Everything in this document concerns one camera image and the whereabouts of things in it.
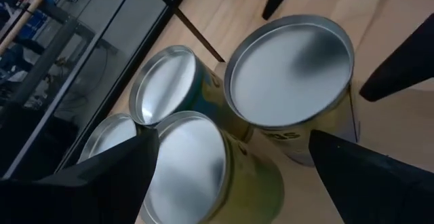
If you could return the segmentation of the grey metal post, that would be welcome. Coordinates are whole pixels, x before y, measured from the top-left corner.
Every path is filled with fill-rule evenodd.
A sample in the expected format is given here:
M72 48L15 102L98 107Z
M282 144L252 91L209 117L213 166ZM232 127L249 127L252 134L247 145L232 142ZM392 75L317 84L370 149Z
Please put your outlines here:
M77 25L78 21L72 18L60 28L30 73L10 98L11 103L21 106L25 104L74 35Z

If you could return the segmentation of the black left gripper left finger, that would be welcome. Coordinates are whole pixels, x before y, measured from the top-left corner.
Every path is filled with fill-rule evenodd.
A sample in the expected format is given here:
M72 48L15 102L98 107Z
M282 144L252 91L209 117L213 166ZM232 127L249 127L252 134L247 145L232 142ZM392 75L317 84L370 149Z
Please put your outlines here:
M0 224L134 224L158 150L151 128L44 179L0 180Z

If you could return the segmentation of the yellow-green labelled can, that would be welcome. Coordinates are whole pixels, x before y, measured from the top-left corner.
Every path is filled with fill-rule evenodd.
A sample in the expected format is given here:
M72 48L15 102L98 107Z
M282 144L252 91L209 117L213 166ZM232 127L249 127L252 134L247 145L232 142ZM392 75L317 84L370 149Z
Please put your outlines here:
M353 44L339 24L313 14L284 16L239 44L224 73L224 95L284 155L312 166L312 130L359 141L354 65Z

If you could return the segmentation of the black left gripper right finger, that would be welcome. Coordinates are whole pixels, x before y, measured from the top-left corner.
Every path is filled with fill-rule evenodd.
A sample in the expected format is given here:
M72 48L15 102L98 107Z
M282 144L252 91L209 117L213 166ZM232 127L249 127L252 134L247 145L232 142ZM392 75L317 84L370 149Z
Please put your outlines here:
M434 173L310 133L309 152L344 224L434 224Z

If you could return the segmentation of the yellow can green band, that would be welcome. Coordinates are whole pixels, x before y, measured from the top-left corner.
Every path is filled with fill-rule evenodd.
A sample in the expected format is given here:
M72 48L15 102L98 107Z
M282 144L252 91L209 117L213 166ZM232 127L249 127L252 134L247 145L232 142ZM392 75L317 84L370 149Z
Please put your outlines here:
M171 45L156 53L141 68L129 97L132 119L156 126L179 111L197 111L243 142L253 127L229 107L224 83L185 45Z

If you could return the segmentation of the tomato print can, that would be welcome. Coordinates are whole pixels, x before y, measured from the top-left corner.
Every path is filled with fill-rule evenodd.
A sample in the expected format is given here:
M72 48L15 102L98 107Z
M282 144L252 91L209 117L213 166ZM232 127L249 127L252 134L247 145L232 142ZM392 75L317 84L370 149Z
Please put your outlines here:
M275 163L195 111L156 127L157 165L140 216L145 224L271 224L284 184Z

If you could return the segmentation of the green dotted can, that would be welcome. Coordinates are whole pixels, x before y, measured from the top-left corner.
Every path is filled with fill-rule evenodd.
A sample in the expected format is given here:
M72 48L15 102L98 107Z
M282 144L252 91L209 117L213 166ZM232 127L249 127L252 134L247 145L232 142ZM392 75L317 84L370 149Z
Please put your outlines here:
M137 135L138 129L130 115L116 113L108 116L91 133L77 163L94 157Z

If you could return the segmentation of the blue storage crate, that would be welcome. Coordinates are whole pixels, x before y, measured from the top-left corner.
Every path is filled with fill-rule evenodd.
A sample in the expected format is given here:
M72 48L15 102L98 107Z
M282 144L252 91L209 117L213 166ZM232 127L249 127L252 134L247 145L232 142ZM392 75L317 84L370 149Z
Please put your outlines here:
M47 16L40 11L35 12L18 33L20 38L32 39L36 32L45 24Z

